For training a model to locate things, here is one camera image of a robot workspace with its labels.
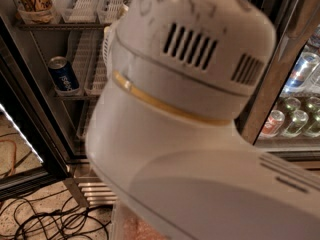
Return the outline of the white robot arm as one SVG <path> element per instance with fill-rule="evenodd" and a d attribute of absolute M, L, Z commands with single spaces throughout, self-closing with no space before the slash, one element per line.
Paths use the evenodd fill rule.
<path fill-rule="evenodd" d="M 235 127 L 275 42 L 245 0 L 132 0 L 112 29 L 87 157 L 167 240 L 320 240 L 318 176 Z"/>

